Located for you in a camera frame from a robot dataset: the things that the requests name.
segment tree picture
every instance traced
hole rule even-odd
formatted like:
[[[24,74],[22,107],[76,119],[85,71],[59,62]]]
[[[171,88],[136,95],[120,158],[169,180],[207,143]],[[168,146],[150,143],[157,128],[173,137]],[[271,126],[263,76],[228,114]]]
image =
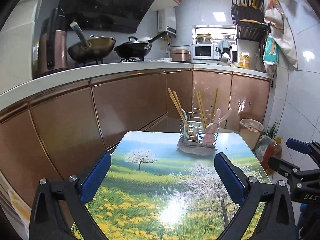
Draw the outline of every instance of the tree picture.
[[[138,171],[143,163],[154,163],[157,159],[155,155],[149,150],[140,149],[133,150],[127,154],[126,162],[135,163],[138,165]]]
[[[250,165],[241,167],[247,176],[255,176],[261,181],[260,174],[252,173],[251,171],[254,169],[250,168]],[[190,177],[183,179],[182,182],[189,188],[184,195],[191,202],[192,211],[221,214],[224,228],[226,228],[239,205],[232,202],[214,166],[197,164],[189,168],[189,171]]]

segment blue gripper pad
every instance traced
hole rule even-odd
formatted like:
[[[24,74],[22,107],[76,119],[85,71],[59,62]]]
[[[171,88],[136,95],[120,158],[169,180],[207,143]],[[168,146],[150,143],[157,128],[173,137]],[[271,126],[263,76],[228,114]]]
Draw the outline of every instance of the blue gripper pad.
[[[214,168],[233,203],[241,206],[245,201],[244,186],[220,154],[214,158]]]
[[[310,152],[309,145],[307,143],[289,138],[286,143],[287,147],[300,152],[302,154],[308,154]]]
[[[103,179],[109,171],[110,166],[111,156],[108,152],[106,152],[86,178],[84,183],[82,183],[82,195],[80,196],[80,200],[83,204],[92,201]]]

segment wok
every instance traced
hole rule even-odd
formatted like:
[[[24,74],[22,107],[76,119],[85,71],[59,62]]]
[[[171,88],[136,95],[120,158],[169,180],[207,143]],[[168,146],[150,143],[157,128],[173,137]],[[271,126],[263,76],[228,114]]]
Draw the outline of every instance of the wok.
[[[87,63],[92,61],[102,61],[102,59],[110,54],[115,46],[116,40],[110,37],[94,37],[86,39],[79,25],[75,22],[70,27],[78,35],[80,42],[72,45],[68,49],[70,57],[77,63]]]
[[[168,35],[166,31],[161,32],[153,39],[148,40],[148,42],[138,41],[136,37],[130,36],[128,42],[115,47],[115,52],[120,58],[124,59],[143,58],[150,52],[152,43],[165,35]]]

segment chopsticks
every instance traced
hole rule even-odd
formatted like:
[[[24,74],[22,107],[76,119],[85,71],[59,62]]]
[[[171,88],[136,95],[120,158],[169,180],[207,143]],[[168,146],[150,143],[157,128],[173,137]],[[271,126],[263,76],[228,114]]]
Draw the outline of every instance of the chopsticks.
[[[200,91],[196,91],[196,95],[197,95],[198,104],[199,104],[199,108],[200,108],[201,118],[203,120],[202,125],[203,125],[203,128],[205,129],[207,127],[207,122],[206,122],[206,118],[205,118],[205,112],[204,112],[204,108],[203,108],[203,103],[202,103]]]
[[[178,113],[179,113],[179,115],[180,115],[180,117],[181,117],[181,119],[183,121],[183,124],[186,127],[187,132],[189,134],[191,134],[191,135],[189,135],[189,137],[191,138],[191,140],[196,141],[196,134],[190,130],[190,128],[188,126],[188,123],[187,123],[187,120],[184,118],[184,115],[182,113],[182,108],[181,108],[181,104],[179,102],[177,93],[175,91],[172,93],[170,88],[168,88],[168,91],[169,91],[169,94],[170,94],[170,98],[171,98],[174,106],[177,108],[177,111],[178,111]]]
[[[213,121],[213,114],[214,114],[214,109],[216,108],[217,96],[218,96],[218,88],[216,89],[216,97],[214,99],[214,104],[213,104],[213,107],[211,109],[210,123],[212,123],[212,121]]]

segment kettle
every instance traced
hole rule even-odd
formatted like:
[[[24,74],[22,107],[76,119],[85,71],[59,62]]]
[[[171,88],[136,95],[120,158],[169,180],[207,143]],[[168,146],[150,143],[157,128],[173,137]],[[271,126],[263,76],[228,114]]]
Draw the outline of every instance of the kettle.
[[[39,40],[37,77],[68,69],[67,26],[68,19],[58,8],[53,9],[50,17],[43,21]]]

